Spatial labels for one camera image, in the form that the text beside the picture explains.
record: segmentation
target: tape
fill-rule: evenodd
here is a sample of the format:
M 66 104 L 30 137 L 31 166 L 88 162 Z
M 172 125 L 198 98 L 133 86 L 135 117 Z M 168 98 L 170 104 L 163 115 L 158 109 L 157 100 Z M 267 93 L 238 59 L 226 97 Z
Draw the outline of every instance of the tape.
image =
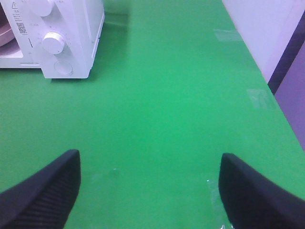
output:
M 214 29 L 216 38 L 220 42 L 242 42 L 243 39 L 236 30 L 219 30 Z
M 220 199 L 220 194 L 219 194 L 219 190 L 218 190 L 218 180 L 209 179 L 206 182 L 207 182 L 208 188 L 210 190 L 213 214 L 216 219 L 218 228 L 219 229 L 234 229 L 228 220 L 223 203 Z
M 274 110 L 275 98 L 267 89 L 247 89 L 254 109 Z

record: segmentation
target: qr code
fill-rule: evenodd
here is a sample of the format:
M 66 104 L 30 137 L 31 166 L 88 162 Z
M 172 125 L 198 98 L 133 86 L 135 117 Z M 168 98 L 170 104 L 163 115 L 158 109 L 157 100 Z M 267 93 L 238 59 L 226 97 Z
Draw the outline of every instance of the qr code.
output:
M 17 22 L 17 26 L 18 26 L 18 29 L 19 29 L 21 34 L 27 34 L 27 31 L 26 31 L 23 23 L 18 23 Z

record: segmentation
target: green table surface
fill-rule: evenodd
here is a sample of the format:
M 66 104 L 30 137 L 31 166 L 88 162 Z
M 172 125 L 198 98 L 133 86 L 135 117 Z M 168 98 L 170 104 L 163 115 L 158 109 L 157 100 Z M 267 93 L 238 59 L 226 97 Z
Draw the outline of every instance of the green table surface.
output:
M 305 155 L 221 1 L 105 8 L 88 79 L 0 70 L 0 191 L 76 148 L 82 184 L 65 228 L 219 229 L 230 152 L 305 199 Z

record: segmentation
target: white wall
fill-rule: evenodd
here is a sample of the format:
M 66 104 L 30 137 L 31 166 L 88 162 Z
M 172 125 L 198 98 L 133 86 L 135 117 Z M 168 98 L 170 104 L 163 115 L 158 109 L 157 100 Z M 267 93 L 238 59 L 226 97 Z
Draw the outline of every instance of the white wall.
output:
M 268 82 L 305 10 L 305 0 L 223 0 Z

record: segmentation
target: textured rubber pad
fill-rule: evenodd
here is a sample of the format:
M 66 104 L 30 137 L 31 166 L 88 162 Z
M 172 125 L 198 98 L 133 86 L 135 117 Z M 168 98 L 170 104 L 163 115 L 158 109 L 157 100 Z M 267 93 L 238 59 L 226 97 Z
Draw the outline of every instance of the textured rubber pad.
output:
M 78 150 L 0 194 L 1 229 L 62 229 L 81 184 Z
M 305 228 L 305 201 L 233 154 L 223 154 L 219 191 L 235 229 Z

